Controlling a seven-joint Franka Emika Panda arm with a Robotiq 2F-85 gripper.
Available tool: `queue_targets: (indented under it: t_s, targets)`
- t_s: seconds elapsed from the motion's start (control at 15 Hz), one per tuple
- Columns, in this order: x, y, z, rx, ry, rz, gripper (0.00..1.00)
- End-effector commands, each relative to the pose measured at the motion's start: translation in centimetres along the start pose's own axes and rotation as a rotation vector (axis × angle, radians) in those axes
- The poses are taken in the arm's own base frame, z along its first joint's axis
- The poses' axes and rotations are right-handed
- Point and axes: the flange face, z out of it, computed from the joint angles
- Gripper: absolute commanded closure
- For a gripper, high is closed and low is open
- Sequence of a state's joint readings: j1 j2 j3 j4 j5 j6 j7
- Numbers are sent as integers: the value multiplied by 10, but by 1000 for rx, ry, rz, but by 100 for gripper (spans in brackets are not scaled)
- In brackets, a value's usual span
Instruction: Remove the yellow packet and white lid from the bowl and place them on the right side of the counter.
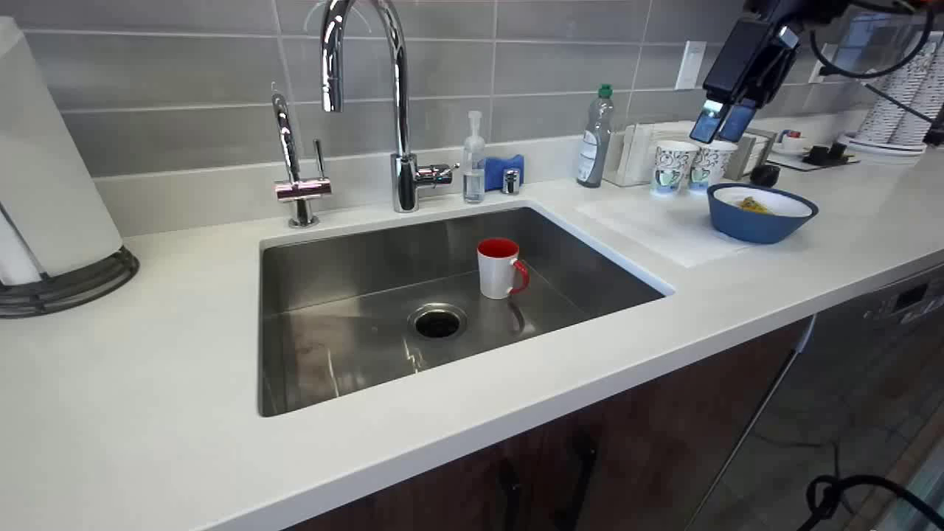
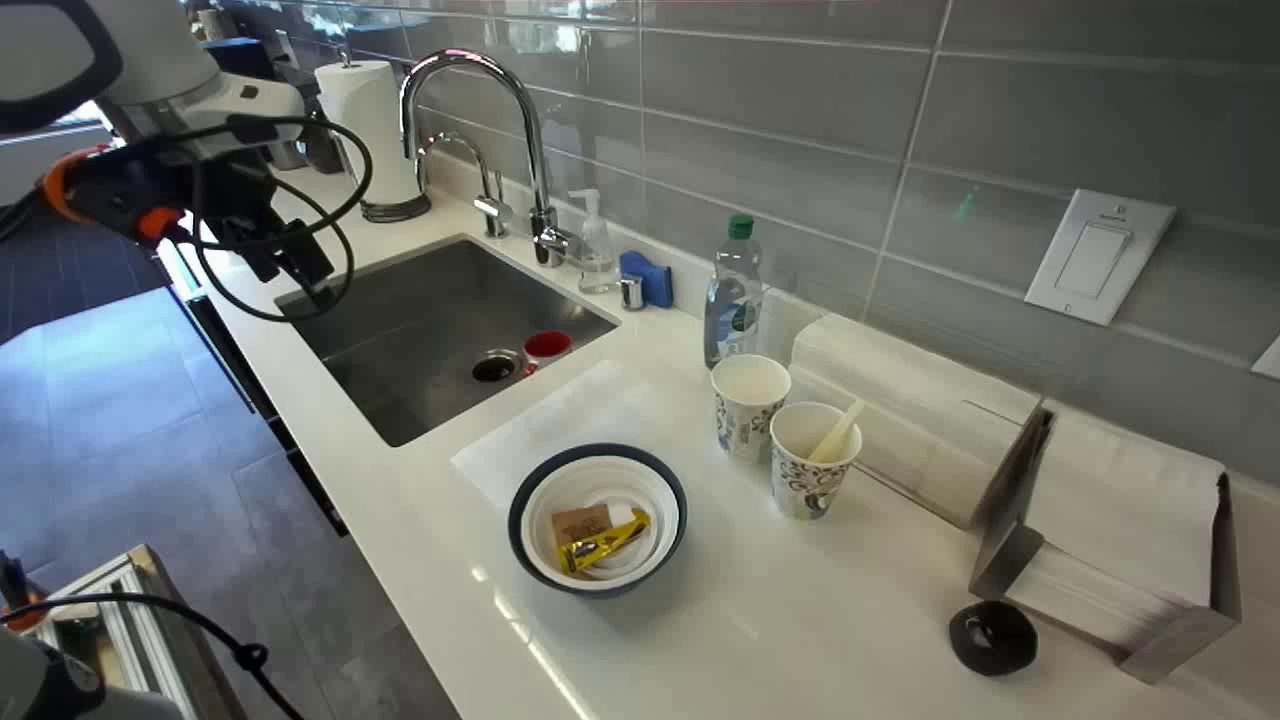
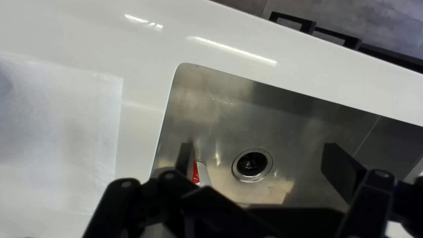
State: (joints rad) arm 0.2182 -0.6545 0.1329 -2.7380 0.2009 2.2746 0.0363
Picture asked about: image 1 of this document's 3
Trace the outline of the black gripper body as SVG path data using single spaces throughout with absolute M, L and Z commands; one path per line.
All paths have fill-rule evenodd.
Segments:
M 701 87 L 723 105 L 764 105 L 785 83 L 803 31 L 841 17 L 845 0 L 745 0 Z

